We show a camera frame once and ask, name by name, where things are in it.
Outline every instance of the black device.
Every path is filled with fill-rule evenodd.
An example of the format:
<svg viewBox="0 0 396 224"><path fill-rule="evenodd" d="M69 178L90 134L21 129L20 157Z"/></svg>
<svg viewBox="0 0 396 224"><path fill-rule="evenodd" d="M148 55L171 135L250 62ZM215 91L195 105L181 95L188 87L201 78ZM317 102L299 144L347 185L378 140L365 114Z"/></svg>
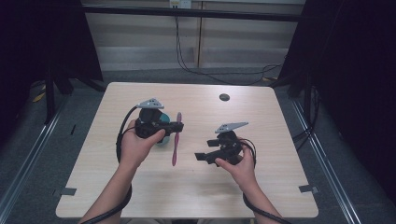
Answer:
<svg viewBox="0 0 396 224"><path fill-rule="evenodd" d="M165 136L183 131L184 124L182 122L163 121L161 120L162 114L163 112L157 108L142 108L139 113L139 119L136 120L134 125L136 135L141 138L148 138L161 129L165 130Z"/></svg>
<svg viewBox="0 0 396 224"><path fill-rule="evenodd" d="M216 158L221 158L232 165L236 165L241 161L239 153L243 144L233 130L247 124L247 122L241 122L221 125L215 131L215 133L219 133L217 139L207 141L209 147L219 147L219 150L209 153L195 153L195 158L198 161L206 161L207 164L215 163Z"/></svg>

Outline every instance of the hand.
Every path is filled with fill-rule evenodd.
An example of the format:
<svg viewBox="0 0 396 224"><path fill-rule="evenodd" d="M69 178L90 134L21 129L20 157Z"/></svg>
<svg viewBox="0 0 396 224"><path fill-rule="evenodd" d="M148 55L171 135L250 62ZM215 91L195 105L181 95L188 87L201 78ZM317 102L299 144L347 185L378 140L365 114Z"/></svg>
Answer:
<svg viewBox="0 0 396 224"><path fill-rule="evenodd" d="M134 127L135 120L133 119L127 129ZM165 130L159 130L149 138L143 139L136 135L134 129L127 131L121 141L121 158L120 165L127 165L137 168L140 163L147 157L151 148L163 139Z"/></svg>
<svg viewBox="0 0 396 224"><path fill-rule="evenodd" d="M215 162L231 174L233 180L235 180L242 191L247 192L251 188L257 188L259 185L254 174L254 161L250 149L242 146L242 150L243 159L236 165L232 165L221 158L216 158Z"/></svg>

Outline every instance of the cable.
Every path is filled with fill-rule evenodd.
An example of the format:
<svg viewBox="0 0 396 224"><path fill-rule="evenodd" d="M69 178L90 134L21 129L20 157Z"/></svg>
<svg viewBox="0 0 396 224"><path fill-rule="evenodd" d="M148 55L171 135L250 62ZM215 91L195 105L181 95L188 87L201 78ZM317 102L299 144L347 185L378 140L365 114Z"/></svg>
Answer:
<svg viewBox="0 0 396 224"><path fill-rule="evenodd" d="M248 140L248 139L239 139L238 143L241 144L241 145L243 145L243 146L246 146L246 147L248 147L248 148L250 149L251 154L252 154L252 156L253 156L253 164L254 164L254 167L256 167L256 162L257 162L257 161L256 161L256 147L254 146L253 142L251 142L251 141ZM283 218L281 218L281 217L277 217L277 216L275 216L275 215L273 215L273 214L271 214L271 213L265 212L265 211L261 210L260 208L257 208L256 206L254 206L254 205L248 200L248 198L247 198L247 196L245 195L245 193L243 193L243 199L244 199L245 205L246 205L250 210L252 210L253 212L255 212L255 213L257 213L257 214L260 214L260 215L262 215L262 216L264 216L264 217L268 217L268 218L272 219L273 221L276 221L276 222L281 223L281 224L290 224L287 220L285 220L285 219L283 219Z"/></svg>
<svg viewBox="0 0 396 224"><path fill-rule="evenodd" d="M311 137L312 132L315 129L316 122L318 120L318 111L319 111L320 99L319 99L319 95L318 95L318 91L317 91L316 87L312 86L312 88L314 89L314 97L312 99L312 103L315 106L315 115L314 115L314 118L313 118L312 121L310 121L310 120L308 121L309 127L306 128L301 133L299 133L299 134L297 134L296 136L293 137L293 142L297 143L298 141L301 140L301 138L303 136L305 136L304 141L296 148L297 151L299 151L303 147L303 145L306 143L306 141Z"/></svg>
<svg viewBox="0 0 396 224"><path fill-rule="evenodd" d="M290 222L288 222L287 220L281 218L281 217L277 217L271 213L265 212L257 207L255 207L253 204L251 204L251 202L248 200L247 196L245 195L245 193L243 194L243 198L244 198L244 203L245 205L250 208L250 210L252 210L253 212L260 214L264 217L268 217L270 219L272 219L273 221L276 221L278 223L281 224L290 224Z"/></svg>
<svg viewBox="0 0 396 224"><path fill-rule="evenodd" d="M134 106L129 112L128 114L125 116L125 119L123 120L121 127L120 127L120 132L119 135L117 136L117 143L116 143L116 153L117 153L117 160L118 162L120 162L120 157L121 157L121 141L122 141L122 137L123 135L128 132L129 130L134 129L135 127L132 128L128 128L125 131L123 130L126 124L126 121L128 120L128 118L131 116L131 114L137 109L136 106ZM97 216L97 217L93 217L87 221L84 221L83 224L93 224L93 223L98 223L102 220L105 220L109 217L114 216L115 214L117 214L120 210L122 210L127 204L128 202L131 200L132 197L132 185L129 187L128 192L125 195L124 200L117 205L116 207L114 207L113 209Z"/></svg>
<svg viewBox="0 0 396 224"><path fill-rule="evenodd" d="M180 44L180 35L179 35L179 29L178 29L178 17L175 17L175 24L176 24L176 49L177 49L177 62L178 65L186 72L195 74L195 75L200 75L200 76L206 76L206 77L210 77L216 81L228 84L228 85L237 85L237 86L251 86L254 85L260 81L262 81L262 79L264 78L264 74L266 72L269 72L279 66L282 66L282 64L269 64L264 66L264 68L260 71L260 72L251 72L251 73L239 73L239 72L230 72L230 73L203 73L203 72L196 72L196 71L192 71L190 70L190 68L185 64L184 59L183 59L183 55L181 53L181 44ZM257 80L254 80L250 83L232 83L232 82L228 82L222 79L219 79L217 77L212 77L212 76L219 76L219 75L261 75L260 78L258 78Z"/></svg>

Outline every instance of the light wood tabletop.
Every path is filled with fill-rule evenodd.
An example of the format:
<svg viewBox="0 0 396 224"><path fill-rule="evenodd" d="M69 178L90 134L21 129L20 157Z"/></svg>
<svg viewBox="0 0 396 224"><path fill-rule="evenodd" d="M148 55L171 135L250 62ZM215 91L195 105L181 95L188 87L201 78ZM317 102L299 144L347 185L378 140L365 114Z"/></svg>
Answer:
<svg viewBox="0 0 396 224"><path fill-rule="evenodd" d="M227 102L219 96L230 96ZM176 121L181 112L184 129L172 165L174 134L164 146L154 146L132 182L133 195L122 217L239 218L254 217L231 175L215 164L198 161L195 152L219 149L216 139L223 123L247 121L235 131L257 148L256 176L264 193L283 217L315 217L318 207L291 140L274 90L266 87L221 85L111 83L98 108L63 195L58 217L82 217L102 192L118 166L116 139L128 111L156 98L162 112ZM138 118L137 109L130 119Z"/></svg>

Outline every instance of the wrist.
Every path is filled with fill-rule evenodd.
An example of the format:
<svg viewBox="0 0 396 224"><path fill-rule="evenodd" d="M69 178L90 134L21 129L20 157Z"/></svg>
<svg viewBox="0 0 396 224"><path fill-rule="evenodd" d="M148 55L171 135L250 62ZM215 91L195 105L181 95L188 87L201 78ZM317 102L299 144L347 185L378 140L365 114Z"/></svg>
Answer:
<svg viewBox="0 0 396 224"><path fill-rule="evenodd" d="M140 164L137 163L131 163L131 162L120 162L120 165L118 167L118 171L121 173L125 173L127 175L133 176L134 173L136 173L137 168L139 167Z"/></svg>
<svg viewBox="0 0 396 224"><path fill-rule="evenodd" d="M247 196L253 196L257 195L258 193L262 192L262 189L260 188L259 184L257 181L254 181L249 184L241 185L239 188L247 195Z"/></svg>

